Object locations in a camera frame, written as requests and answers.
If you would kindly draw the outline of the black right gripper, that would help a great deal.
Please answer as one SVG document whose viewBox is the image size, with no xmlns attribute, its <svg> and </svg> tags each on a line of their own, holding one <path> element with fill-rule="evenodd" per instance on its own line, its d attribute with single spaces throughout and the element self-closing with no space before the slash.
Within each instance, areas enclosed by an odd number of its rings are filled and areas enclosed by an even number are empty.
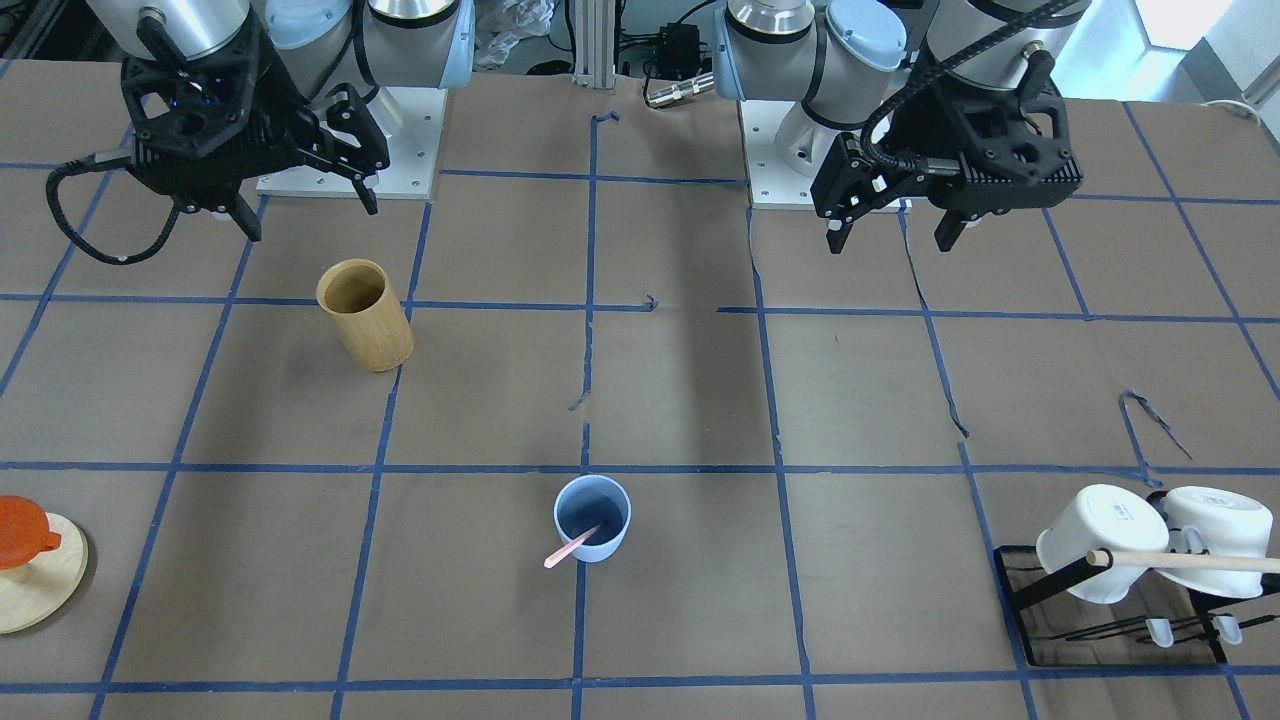
<svg viewBox="0 0 1280 720">
<path fill-rule="evenodd" d="M 134 127 L 129 173 L 180 201 L 215 201 L 251 243 L 262 238 L 242 181 L 293 167 L 342 176 L 369 215 L 379 213 L 369 184 L 390 165 L 388 142 L 352 85 L 332 91 L 319 117 L 308 108 L 260 20 L 246 20 L 220 49 L 182 56 L 160 20 L 137 35 L 159 58 L 125 59 L 122 92 Z"/>
</svg>

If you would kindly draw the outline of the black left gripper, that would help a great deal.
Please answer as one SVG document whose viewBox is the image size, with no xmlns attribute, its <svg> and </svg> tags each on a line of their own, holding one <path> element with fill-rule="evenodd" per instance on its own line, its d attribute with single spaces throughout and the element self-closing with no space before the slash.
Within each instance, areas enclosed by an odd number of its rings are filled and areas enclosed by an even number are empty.
<svg viewBox="0 0 1280 720">
<path fill-rule="evenodd" d="M 844 251 L 854 222 L 900 197 L 925 197 L 945 213 L 934 243 L 950 252 L 977 215 L 1053 208 L 1076 192 L 1083 170 L 1070 145 L 1065 102 L 1050 74 L 1055 58 L 1036 50 L 1012 88 L 988 90 L 952 72 L 891 111 L 876 146 L 902 164 L 867 156 L 841 133 L 812 184 L 826 242 Z"/>
</svg>

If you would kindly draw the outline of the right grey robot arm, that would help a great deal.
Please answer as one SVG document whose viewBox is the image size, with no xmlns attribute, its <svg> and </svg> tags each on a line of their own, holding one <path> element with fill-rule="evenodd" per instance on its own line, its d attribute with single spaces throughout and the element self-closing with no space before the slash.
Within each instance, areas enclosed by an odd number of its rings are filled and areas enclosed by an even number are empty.
<svg viewBox="0 0 1280 720">
<path fill-rule="evenodd" d="M 428 200 L 447 94 L 474 64 L 471 1 L 93 1 L 125 54 L 128 170 L 175 213 L 260 236 L 241 188 Z"/>
</svg>

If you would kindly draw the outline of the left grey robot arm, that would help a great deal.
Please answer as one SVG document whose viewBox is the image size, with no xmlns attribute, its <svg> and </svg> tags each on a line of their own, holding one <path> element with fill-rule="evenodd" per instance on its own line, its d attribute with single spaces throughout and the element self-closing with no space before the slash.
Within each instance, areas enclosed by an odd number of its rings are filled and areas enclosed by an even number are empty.
<svg viewBox="0 0 1280 720">
<path fill-rule="evenodd" d="M 829 251 L 852 224 L 900 199 L 943 215 L 947 252 L 987 215 L 1046 209 L 1083 184 L 1057 54 L 1087 1 L 938 1 L 918 49 L 881 1 L 724 1 L 716 23 L 719 96 L 791 102 L 781 137 L 813 170 Z"/>
</svg>

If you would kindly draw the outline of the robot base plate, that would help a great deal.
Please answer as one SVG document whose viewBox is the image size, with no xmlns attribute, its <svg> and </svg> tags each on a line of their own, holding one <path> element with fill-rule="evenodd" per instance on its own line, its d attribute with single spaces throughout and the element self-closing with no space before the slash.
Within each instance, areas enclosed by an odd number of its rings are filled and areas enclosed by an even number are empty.
<svg viewBox="0 0 1280 720">
<path fill-rule="evenodd" d="M 739 102 L 751 206 L 814 213 L 812 184 L 838 131 L 814 122 L 800 102 Z"/>
<path fill-rule="evenodd" d="M 448 96 L 442 88 L 380 88 L 371 114 L 387 137 L 390 165 L 366 181 L 378 200 L 431 197 Z M 255 188 L 278 197 L 357 197 L 348 179 L 310 167 L 262 176 Z"/>
</svg>

